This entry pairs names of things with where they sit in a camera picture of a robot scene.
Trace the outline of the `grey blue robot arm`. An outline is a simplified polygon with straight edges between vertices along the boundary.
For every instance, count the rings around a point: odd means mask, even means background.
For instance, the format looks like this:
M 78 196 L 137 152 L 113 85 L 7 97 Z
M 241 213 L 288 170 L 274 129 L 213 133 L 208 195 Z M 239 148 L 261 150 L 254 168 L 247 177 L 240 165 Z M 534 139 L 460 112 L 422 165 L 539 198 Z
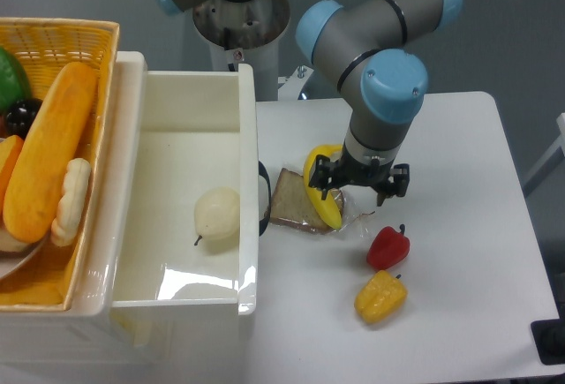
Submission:
M 275 96 L 278 42 L 290 21 L 287 0 L 156 1 L 169 15 L 192 13 L 216 70 L 249 64 L 257 95 Z M 327 193 L 366 186 L 378 201 L 406 193 L 410 168 L 396 155 L 422 106 L 428 74 L 404 47 L 452 23 L 462 7 L 463 0 L 368 0 L 345 9 L 323 0 L 305 12 L 296 43 L 352 110 L 340 157 L 319 154 L 309 161 L 307 187 Z

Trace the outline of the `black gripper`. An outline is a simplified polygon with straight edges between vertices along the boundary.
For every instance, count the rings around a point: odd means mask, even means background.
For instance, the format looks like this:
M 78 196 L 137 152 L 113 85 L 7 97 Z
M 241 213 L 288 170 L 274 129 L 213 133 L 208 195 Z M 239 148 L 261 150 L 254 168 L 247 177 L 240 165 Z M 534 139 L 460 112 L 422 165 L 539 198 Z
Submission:
M 393 165 L 371 159 L 368 164 L 354 159 L 348 152 L 332 161 L 326 155 L 316 155 L 306 186 L 320 192 L 325 200 L 328 192 L 346 185 L 370 187 L 377 192 L 376 206 L 388 199 L 405 196 L 410 184 L 410 165 Z

